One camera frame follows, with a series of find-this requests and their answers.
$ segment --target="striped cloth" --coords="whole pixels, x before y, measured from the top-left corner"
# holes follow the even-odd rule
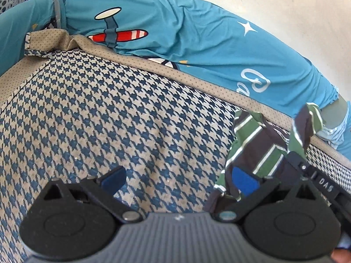
[[[310,139],[322,129],[323,121],[318,106],[307,103],[292,122],[290,135],[271,125],[259,112],[237,111],[234,118],[234,134],[225,169],[221,171],[214,190],[210,194],[204,210],[213,212],[218,199],[224,194],[239,198],[240,191],[232,181],[234,167],[244,168],[258,177],[275,176],[284,181],[294,179],[284,169],[284,156],[295,151],[303,159]]]

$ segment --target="white surface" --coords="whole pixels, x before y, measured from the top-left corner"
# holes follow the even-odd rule
[[[275,35],[351,100],[351,0],[208,0]]]

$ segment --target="houndstooth fabric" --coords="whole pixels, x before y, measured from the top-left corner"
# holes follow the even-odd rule
[[[0,111],[0,261],[22,262],[19,225],[51,177],[127,170],[116,197],[146,214],[200,211],[233,141],[239,107],[81,50],[52,61]],[[315,147],[308,160],[351,191]]]

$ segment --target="metal screw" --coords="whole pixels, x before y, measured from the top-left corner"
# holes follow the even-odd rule
[[[123,219],[129,222],[139,219],[140,214],[136,211],[126,211],[122,215]]]
[[[177,216],[174,217],[174,219],[179,221],[179,220],[185,219],[185,216],[177,215]]]
[[[235,212],[233,211],[223,211],[219,214],[219,218],[222,220],[222,221],[230,221],[230,220],[234,220],[236,219],[237,215]]]

